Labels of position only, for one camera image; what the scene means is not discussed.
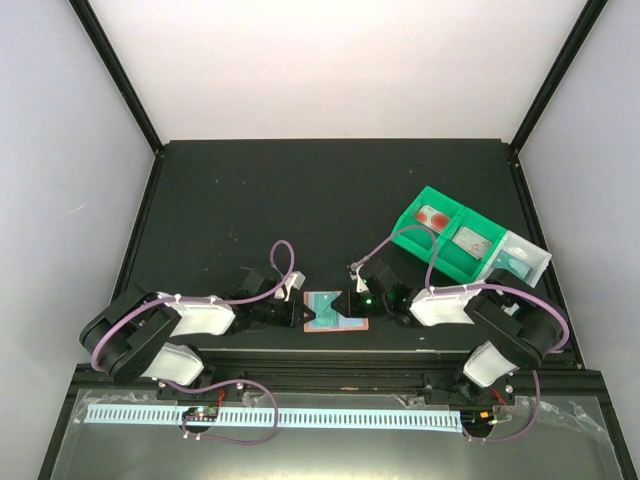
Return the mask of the teal AION card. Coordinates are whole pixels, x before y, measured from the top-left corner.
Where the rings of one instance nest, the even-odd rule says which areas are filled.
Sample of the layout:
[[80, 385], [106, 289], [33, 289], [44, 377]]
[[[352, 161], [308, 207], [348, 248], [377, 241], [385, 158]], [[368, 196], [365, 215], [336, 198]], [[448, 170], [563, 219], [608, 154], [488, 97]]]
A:
[[316, 314], [316, 318], [307, 324], [310, 330], [327, 330], [338, 326], [338, 315], [331, 308], [336, 298], [336, 292], [309, 293], [308, 307]]

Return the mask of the pink leather card holder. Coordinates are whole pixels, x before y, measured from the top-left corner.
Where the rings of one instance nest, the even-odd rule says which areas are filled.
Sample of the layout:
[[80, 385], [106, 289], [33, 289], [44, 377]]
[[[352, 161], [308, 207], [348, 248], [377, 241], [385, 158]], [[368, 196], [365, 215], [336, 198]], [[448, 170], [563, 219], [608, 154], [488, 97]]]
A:
[[306, 322], [305, 333], [338, 333], [366, 331], [369, 329], [367, 318], [345, 317], [331, 306], [340, 291], [308, 291], [304, 293], [305, 305], [315, 314], [315, 318]]

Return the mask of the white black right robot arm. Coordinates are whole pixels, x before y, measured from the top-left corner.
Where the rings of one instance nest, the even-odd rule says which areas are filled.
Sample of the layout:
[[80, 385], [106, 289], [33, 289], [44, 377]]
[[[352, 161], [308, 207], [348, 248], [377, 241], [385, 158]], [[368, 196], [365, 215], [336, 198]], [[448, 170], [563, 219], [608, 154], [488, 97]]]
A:
[[535, 370], [569, 339], [564, 311], [504, 269], [481, 281], [409, 286], [382, 261], [355, 271], [356, 287], [331, 308], [346, 318], [387, 318], [406, 327], [473, 326], [480, 334], [454, 379], [457, 396], [476, 403], [493, 384], [518, 370]]

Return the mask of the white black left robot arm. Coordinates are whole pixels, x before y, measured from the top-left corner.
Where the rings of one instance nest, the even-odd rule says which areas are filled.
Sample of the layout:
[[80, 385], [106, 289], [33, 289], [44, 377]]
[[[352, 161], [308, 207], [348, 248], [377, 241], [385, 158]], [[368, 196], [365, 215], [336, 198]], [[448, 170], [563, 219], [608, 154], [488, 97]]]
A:
[[202, 399], [213, 391], [215, 376], [196, 347], [178, 340], [231, 335], [257, 325], [304, 325], [315, 318], [301, 292], [304, 280], [299, 271], [281, 279], [269, 267], [251, 270], [239, 288], [220, 296], [185, 297], [135, 286], [92, 319], [79, 342], [92, 367], [116, 384], [159, 378]]

